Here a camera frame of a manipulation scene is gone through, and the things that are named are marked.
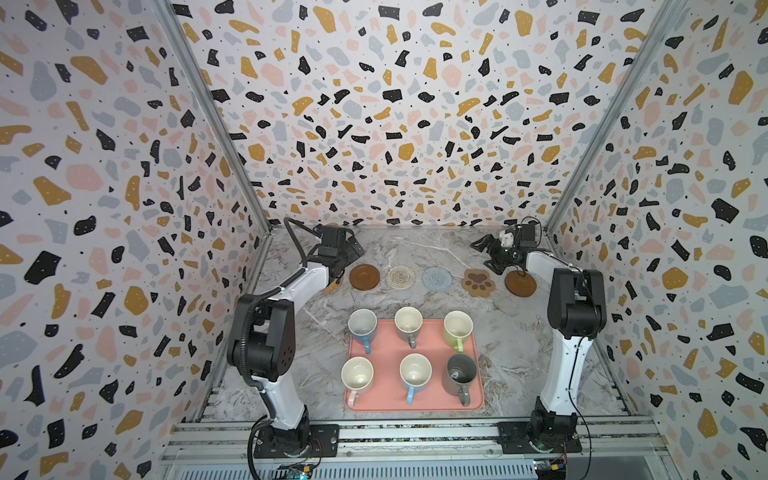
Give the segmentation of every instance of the white mug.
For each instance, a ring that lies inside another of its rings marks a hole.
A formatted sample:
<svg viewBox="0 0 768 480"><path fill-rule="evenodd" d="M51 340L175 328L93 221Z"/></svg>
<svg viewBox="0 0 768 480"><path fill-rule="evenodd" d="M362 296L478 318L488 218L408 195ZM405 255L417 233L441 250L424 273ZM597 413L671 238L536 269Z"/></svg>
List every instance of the white mug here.
<svg viewBox="0 0 768 480"><path fill-rule="evenodd" d="M397 335L408 342L412 349L416 348L416 337L423 323L422 313L412 306L404 306L395 313Z"/></svg>
<svg viewBox="0 0 768 480"><path fill-rule="evenodd" d="M413 403L413 396L427 387L432 378L432 364L421 353L411 353L400 363L402 386L408 390L407 403Z"/></svg>
<svg viewBox="0 0 768 480"><path fill-rule="evenodd" d="M376 330L379 326L376 314L367 308L355 310L349 316L347 326L349 332L352 333L352 338L362 343L366 348L366 354L370 355L371 343L376 337Z"/></svg>
<svg viewBox="0 0 768 480"><path fill-rule="evenodd" d="M341 368L341 381L349 390L348 407L355 406L358 397L368 392L373 384L373 364L361 356L346 361Z"/></svg>
<svg viewBox="0 0 768 480"><path fill-rule="evenodd" d="M454 310L442 322L442 338L457 352L464 352L464 342L472 334L472 318L464 312Z"/></svg>

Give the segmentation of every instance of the blue woven coaster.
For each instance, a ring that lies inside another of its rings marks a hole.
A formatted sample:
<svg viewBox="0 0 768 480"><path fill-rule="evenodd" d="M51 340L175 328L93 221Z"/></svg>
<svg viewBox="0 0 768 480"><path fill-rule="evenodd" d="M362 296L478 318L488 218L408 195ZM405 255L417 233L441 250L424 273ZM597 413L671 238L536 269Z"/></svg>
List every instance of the blue woven coaster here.
<svg viewBox="0 0 768 480"><path fill-rule="evenodd" d="M445 292L453 284L451 273L440 266L433 266L424 270L422 283L432 292Z"/></svg>

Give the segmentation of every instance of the marble floor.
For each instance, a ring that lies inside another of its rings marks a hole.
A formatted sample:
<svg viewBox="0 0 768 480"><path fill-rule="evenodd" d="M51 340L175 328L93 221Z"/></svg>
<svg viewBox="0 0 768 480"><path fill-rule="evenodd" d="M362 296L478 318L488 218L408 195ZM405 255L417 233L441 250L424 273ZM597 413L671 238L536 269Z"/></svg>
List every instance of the marble floor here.
<svg viewBox="0 0 768 480"><path fill-rule="evenodd" d="M496 290L489 298L471 298L460 282L467 269L484 269L487 254L469 244L493 230L476 229L359 229L356 236L366 254L356 264L379 268L382 280L370 291L355 290L348 278L332 293L318 293L296 312L296 358L291 367L299 397L309 406L313 419L412 419L458 417L529 416L536 396L547 378L552 351L551 327L546 320L548 291L539 288L529 298L519 298L504 286L504 277L489 272ZM315 241L300 233L305 249ZM287 232L273 234L268 258L257 291L267 290L286 279L300 263ZM407 290L394 290L385 280L395 265L413 269L415 283ZM424 270L442 266L451 272L450 290L434 293L421 282ZM355 413L344 406L342 365L349 358L346 322L352 311L371 309L380 319L391 319L401 306L418 308L424 318L443 318L452 310L463 310L475 322L475 344L485 390L485 405L477 412ZM625 415L616 390L590 350L584 367L577 404L584 415ZM229 367L217 395L204 412L205 421L255 421L266 412L258 394L248 389L237 370Z"/></svg>

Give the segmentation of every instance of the metal rail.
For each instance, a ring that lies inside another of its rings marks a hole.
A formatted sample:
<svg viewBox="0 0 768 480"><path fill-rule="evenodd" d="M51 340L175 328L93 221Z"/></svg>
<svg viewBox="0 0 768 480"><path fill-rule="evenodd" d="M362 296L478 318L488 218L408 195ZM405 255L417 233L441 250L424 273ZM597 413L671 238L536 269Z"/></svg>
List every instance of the metal rail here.
<svg viewBox="0 0 768 480"><path fill-rule="evenodd" d="M687 1L688 0L666 0L662 4L659 12L650 24L648 35L640 46L640 51L634 57L634 61L627 72L627 77L619 87L616 95L611 99L611 103L608 105L608 109L600 121L598 131L595 132L589 145L587 145L587 149L584 151L584 155L581 156L581 160L571 173L571 178L565 185L558 204L554 206L554 210L545 224L545 230L554 232L554 229L556 229L561 222L565 212L571 208L571 202L584 182L584 179L589 174L595 159L597 159L602 151L603 144L613 130L616 121L619 119L619 115L621 115L621 112L624 110L624 106L626 106L627 102L632 99L632 95L640 85L650 64L656 58L656 53L664 43L664 39L672 30L673 24L677 22L680 15L684 13L683 9L685 8Z"/></svg>
<svg viewBox="0 0 768 480"><path fill-rule="evenodd" d="M651 417L587 417L590 435L577 426L585 457L591 438L594 457L665 456L667 448ZM551 455L504 455L497 422L512 419L351 420L339 424L338 455L333 462L392 460L438 461L451 459L548 458ZM181 423L174 430L162 465L240 464L251 422ZM274 460L256 460L273 464Z"/></svg>
<svg viewBox="0 0 768 480"><path fill-rule="evenodd" d="M184 33L181 30L181 25L179 25L179 21L176 18L171 2L168 0L150 0L149 3L152 5L154 14L160 22L160 26L170 43L174 55L176 55L176 59L179 61L184 77L187 78L192 93L200 102L200 108L203 110L203 113L208 120L208 125L214 133L214 137L216 137L219 145L221 145L224 156L229 162L230 170L232 170L232 174L235 176L240 191L243 192L243 195L248 202L248 207L250 208L254 221L257 223L260 230L262 230L263 236L267 237L272 227L264 215L264 210L259 202L259 197L253 190L248 174L240 163L240 155L237 153L237 149L232 143L227 127L224 125L224 122L219 115L219 111L216 109L216 105L214 105L214 100L210 96L208 88L205 86L205 80L200 73L200 67L197 65L194 54L187 41L184 40Z"/></svg>

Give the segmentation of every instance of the mug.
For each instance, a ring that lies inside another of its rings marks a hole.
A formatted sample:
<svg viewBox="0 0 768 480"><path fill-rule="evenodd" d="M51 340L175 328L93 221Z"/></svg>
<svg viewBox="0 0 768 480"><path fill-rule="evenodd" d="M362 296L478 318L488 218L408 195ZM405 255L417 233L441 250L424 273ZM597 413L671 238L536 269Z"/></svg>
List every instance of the mug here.
<svg viewBox="0 0 768 480"><path fill-rule="evenodd" d="M378 326L376 314L368 309L360 309L352 312L349 316L347 326L352 333L352 338L362 343L366 347L366 353L371 353L371 343L376 336L376 327Z"/></svg>
<svg viewBox="0 0 768 480"><path fill-rule="evenodd" d="M469 386L478 376L475 360L466 353L456 353L448 359L442 375L442 388L450 395L458 396L462 406L469 406Z"/></svg>
<svg viewBox="0 0 768 480"><path fill-rule="evenodd" d="M355 406L355 401L368 392L373 384L373 364L364 357L356 356L346 361L341 368L341 381L349 390L346 405Z"/></svg>
<svg viewBox="0 0 768 480"><path fill-rule="evenodd" d="M421 312L412 306L404 306L395 313L397 336L408 342L412 349L416 348L416 337L419 336L423 323Z"/></svg>
<svg viewBox="0 0 768 480"><path fill-rule="evenodd" d="M413 403L413 396L426 388L432 378L432 364L421 353L411 353L400 363L400 379L408 390L408 405Z"/></svg>
<svg viewBox="0 0 768 480"><path fill-rule="evenodd" d="M464 342L472 334L472 319L464 312L454 310L442 322L442 338L457 352L464 352Z"/></svg>

